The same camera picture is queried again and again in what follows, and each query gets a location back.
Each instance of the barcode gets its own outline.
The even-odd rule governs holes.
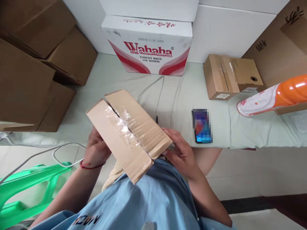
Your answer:
[[[230,96],[230,94],[219,94],[216,96],[216,98],[222,98],[225,99],[226,97]]]
[[[256,90],[257,88],[256,87],[247,87],[245,90],[243,90],[242,92],[246,92],[246,93],[251,93],[253,92],[254,90]]]

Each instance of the white cable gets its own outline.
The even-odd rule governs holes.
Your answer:
[[[1,185],[8,177],[10,177],[12,174],[14,174],[14,172],[16,172],[18,169],[20,169],[25,163],[27,163],[31,158],[33,158],[33,157],[35,157],[35,156],[37,156],[37,155],[40,155],[40,154],[49,152],[49,151],[51,151],[51,150],[54,150],[54,151],[52,152],[52,157],[53,157],[53,159],[54,159],[60,166],[65,167],[65,168],[69,168],[69,167],[71,167],[71,166],[73,166],[73,165],[79,163],[79,162],[80,162],[81,160],[83,160],[83,159],[81,159],[81,160],[79,160],[79,161],[77,161],[77,162],[75,162],[75,163],[73,163],[73,164],[67,166],[67,165],[63,165],[63,164],[55,157],[55,152],[56,152],[57,150],[59,150],[60,148],[62,148],[63,146],[71,145],[71,144],[76,144],[76,145],[79,145],[79,146],[81,146],[82,148],[86,149],[83,145],[81,145],[81,144],[79,144],[79,143],[76,143],[76,142],[71,142],[71,143],[67,143],[67,144],[63,144],[63,145],[59,145],[59,146],[43,146],[43,147],[42,147],[42,146],[30,146],[30,145],[22,145],[22,144],[19,145],[19,144],[15,144],[15,143],[9,138],[9,136],[5,136],[4,138],[5,138],[11,145],[14,145],[14,146],[41,147],[41,148],[50,148],[50,147],[53,147],[53,148],[47,149],[47,150],[45,150],[45,151],[42,151],[42,152],[39,152],[39,153],[36,153],[36,154],[30,156],[30,157],[29,157],[28,159],[26,159],[23,163],[21,163],[17,168],[15,168],[13,171],[11,171],[9,174],[7,174],[4,178],[2,178],[2,179],[0,180],[0,185]]]

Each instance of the cardboard box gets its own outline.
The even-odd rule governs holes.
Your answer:
[[[75,24],[62,0],[0,1],[0,36],[36,58],[46,58]]]
[[[101,27],[126,71],[183,75],[193,37],[190,22],[107,15]]]
[[[203,65],[210,100],[229,100],[239,93],[228,56],[209,54]]]
[[[15,132],[56,132],[72,102],[75,91],[53,81],[48,90],[48,95],[41,106],[38,121],[33,126],[6,127],[0,131]]]
[[[92,44],[74,27],[46,60],[39,60],[57,71],[54,81],[84,86],[96,57]]]
[[[55,71],[0,39],[0,121],[11,126],[34,125]]]
[[[240,92],[250,93],[263,86],[255,61],[244,58],[230,58]]]
[[[100,0],[107,15],[193,22],[198,0]]]
[[[87,116],[135,184],[172,140],[126,90],[105,98]]]
[[[246,51],[255,60],[263,91],[307,73],[307,2],[291,0]],[[307,109],[307,103],[275,110],[278,115]]]

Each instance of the phone screen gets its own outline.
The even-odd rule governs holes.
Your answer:
[[[192,115],[196,143],[212,143],[208,111],[206,109],[193,109]]]

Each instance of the light green tablecloth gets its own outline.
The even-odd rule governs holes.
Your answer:
[[[49,146],[68,142],[86,145],[92,124],[85,112],[105,94],[127,89],[161,127],[173,128],[194,147],[254,148],[307,146],[307,133],[299,133],[289,115],[267,112],[246,118],[236,104],[253,93],[240,93],[229,101],[209,100],[202,64],[187,63],[182,77],[127,73],[117,56],[99,54],[87,84],[77,94],[57,133],[14,133],[16,144]],[[213,143],[197,144],[192,109],[207,109]]]

